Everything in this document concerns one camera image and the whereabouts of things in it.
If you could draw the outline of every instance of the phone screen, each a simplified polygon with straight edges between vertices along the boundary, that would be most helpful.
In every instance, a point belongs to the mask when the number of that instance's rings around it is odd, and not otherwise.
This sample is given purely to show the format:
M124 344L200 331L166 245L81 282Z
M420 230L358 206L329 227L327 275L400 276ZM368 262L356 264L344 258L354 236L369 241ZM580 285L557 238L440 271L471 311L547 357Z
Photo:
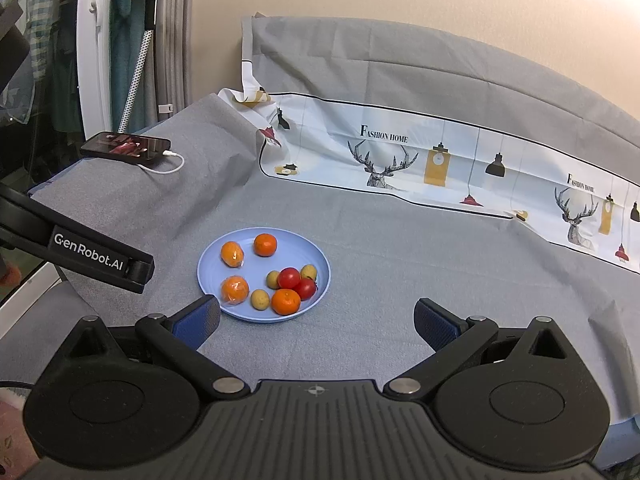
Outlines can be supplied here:
M167 139L102 132L89 139L82 146L82 152L93 156L103 153L108 158L143 164L162 155L170 147L171 142Z

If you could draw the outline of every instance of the red cherry tomato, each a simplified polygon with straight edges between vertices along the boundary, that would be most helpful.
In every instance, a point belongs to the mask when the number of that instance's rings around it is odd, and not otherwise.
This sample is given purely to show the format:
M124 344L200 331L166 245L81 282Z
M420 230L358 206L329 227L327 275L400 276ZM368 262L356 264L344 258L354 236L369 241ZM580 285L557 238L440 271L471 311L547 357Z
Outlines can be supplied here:
M300 273L293 267L282 269L278 276L278 285L280 288L293 288L300 283Z
M318 290L316 282L311 278L302 278L293 290L300 296L300 300L305 301L311 298Z

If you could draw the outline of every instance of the beige wall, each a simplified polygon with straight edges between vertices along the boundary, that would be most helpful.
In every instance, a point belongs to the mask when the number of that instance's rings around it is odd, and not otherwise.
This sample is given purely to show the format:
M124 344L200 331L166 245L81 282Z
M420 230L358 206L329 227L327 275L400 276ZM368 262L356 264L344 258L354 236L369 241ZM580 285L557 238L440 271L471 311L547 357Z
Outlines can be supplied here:
M195 98L240 88L240 18L256 11L447 30L548 66L640 119L640 0L194 0Z

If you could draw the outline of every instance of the blue plate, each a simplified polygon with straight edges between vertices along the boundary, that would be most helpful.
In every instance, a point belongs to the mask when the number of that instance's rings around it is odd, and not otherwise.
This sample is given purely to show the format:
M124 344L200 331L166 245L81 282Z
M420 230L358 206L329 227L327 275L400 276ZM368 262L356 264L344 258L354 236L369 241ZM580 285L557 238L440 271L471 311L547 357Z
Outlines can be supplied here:
M273 256L264 258L254 253L254 238L261 233L269 233L276 237L278 249ZM244 251L242 267L235 269L228 267L220 258L220 249L226 242L236 242L242 247ZM198 282L205 294L213 294L220 298L220 284L229 276L242 276L249 284L251 292L261 288L271 297L275 291L267 287L266 283L266 277L270 271L282 270L286 267L295 267L300 270L306 264L311 264L318 270L316 278L318 290L311 298L303 301L300 309L294 314L280 316L270 306L267 310L255 310L251 306L251 294L237 305L220 305L220 309L238 319L254 323L276 323L304 314L318 303L329 289L329 282L331 282L329 261L318 246L306 238L290 231L270 227L249 227L227 233L204 249L198 261Z

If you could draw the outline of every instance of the teal curtain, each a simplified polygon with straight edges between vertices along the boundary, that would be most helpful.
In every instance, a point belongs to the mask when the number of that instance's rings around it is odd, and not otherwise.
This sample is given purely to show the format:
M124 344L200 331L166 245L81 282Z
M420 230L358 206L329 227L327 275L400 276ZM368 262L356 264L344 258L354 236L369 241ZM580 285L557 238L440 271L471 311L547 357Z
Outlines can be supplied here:
M144 33L145 0L111 0L109 16L111 58L111 127L118 129ZM129 132L145 124L144 75L129 120Z

